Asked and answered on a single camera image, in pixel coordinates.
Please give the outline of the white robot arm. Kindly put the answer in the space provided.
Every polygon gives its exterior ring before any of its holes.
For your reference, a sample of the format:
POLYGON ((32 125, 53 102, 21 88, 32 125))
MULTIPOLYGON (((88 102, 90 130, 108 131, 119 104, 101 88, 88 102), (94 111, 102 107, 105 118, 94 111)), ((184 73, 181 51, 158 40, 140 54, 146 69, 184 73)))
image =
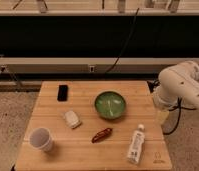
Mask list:
POLYGON ((182 98, 199 110, 199 65, 185 61, 163 69, 159 75, 159 86, 152 93, 157 108, 157 119, 163 124, 169 116, 168 110, 182 98))

